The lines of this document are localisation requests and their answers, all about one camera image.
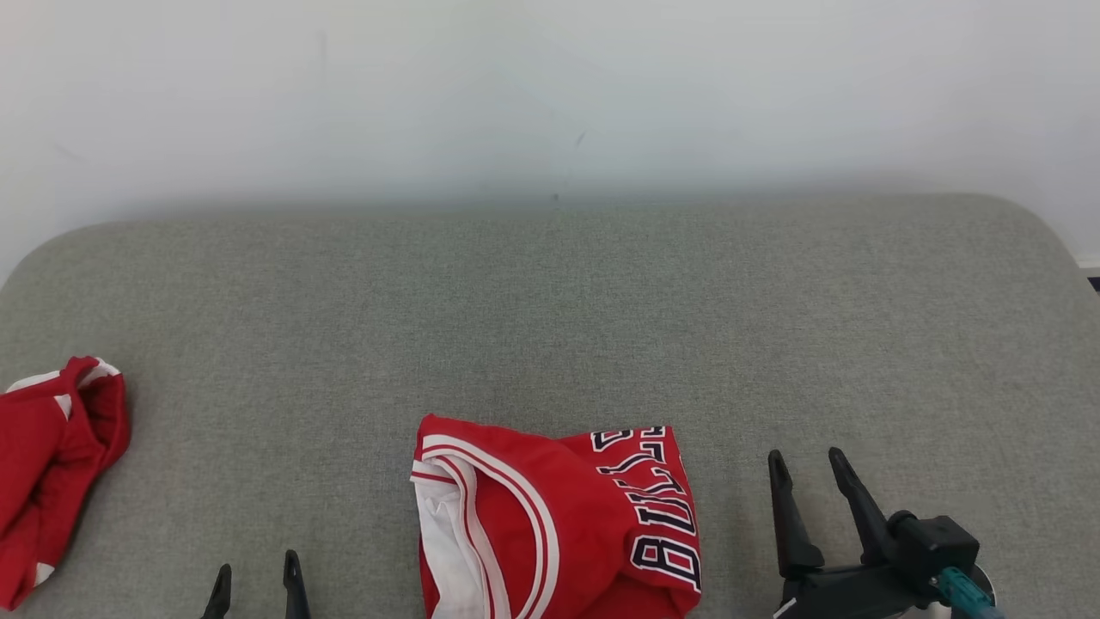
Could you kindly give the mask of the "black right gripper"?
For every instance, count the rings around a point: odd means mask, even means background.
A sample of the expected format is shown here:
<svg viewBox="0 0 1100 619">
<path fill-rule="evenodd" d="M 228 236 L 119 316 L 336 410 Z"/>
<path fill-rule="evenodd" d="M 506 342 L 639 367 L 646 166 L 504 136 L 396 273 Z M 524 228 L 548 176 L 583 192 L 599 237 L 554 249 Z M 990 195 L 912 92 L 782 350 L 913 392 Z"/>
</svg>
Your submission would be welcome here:
<svg viewBox="0 0 1100 619">
<path fill-rule="evenodd" d="M 840 447 L 829 447 L 833 475 L 849 505 L 864 548 L 860 567 L 825 570 L 798 509 L 780 450 L 767 455 L 780 575 L 785 579 L 773 619 L 900 619 L 939 600 L 932 581 L 939 560 L 889 561 L 893 543 L 883 510 Z"/>
</svg>

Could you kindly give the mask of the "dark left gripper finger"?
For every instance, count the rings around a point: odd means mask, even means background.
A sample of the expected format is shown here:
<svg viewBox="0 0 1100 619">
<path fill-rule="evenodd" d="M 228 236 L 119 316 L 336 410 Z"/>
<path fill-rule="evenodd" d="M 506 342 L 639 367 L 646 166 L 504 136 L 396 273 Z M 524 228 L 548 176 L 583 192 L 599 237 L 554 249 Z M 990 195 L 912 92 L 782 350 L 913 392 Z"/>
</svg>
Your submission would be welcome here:
<svg viewBox="0 0 1100 619">
<path fill-rule="evenodd" d="M 231 592 L 232 568 L 227 563 L 217 571 L 212 592 L 205 603 L 204 615 L 200 616 L 200 619 L 226 619 L 231 607 Z"/>
<path fill-rule="evenodd" d="M 314 619 L 302 579 L 300 560 L 295 551 L 286 551 L 283 566 L 283 585 L 286 592 L 285 619 Z"/>
</svg>

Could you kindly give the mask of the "red shorts white waistband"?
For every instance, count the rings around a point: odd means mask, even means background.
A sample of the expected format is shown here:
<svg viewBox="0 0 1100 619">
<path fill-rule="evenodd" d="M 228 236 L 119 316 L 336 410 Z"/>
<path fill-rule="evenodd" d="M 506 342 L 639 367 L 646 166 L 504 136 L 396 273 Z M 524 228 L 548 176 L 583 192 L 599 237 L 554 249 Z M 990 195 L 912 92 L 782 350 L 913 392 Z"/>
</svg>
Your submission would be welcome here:
<svg viewBox="0 0 1100 619">
<path fill-rule="evenodd" d="M 0 393 L 0 609 L 58 568 L 88 493 L 130 436 L 125 377 L 105 360 L 72 357 Z"/>
</svg>

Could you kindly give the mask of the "red white basketball jersey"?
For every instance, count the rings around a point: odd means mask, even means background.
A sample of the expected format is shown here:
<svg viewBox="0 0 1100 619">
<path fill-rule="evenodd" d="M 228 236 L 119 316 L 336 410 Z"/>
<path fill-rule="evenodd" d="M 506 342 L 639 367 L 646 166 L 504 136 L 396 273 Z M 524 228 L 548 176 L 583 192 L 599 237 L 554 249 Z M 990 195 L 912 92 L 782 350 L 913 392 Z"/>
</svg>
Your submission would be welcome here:
<svg viewBox="0 0 1100 619">
<path fill-rule="evenodd" d="M 670 425 L 543 438 L 428 414 L 410 480 L 427 619 L 688 619 L 702 599 Z"/>
</svg>

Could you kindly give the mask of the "grey fabric sofa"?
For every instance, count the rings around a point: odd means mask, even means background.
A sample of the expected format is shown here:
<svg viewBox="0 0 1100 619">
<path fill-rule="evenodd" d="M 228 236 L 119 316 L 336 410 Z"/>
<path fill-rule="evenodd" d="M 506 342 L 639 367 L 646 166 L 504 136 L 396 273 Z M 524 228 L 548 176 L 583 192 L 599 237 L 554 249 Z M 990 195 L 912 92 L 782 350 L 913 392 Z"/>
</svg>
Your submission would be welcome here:
<svg viewBox="0 0 1100 619">
<path fill-rule="evenodd" d="M 1037 215 L 978 195 L 204 217 L 88 226 L 0 287 L 0 389 L 94 355 L 132 442 L 3 619 L 419 619 L 433 413 L 557 438 L 675 428 L 698 619 L 773 612 L 767 452 L 832 565 L 880 506 L 952 516 L 1009 619 L 1100 619 L 1100 297 Z"/>
</svg>

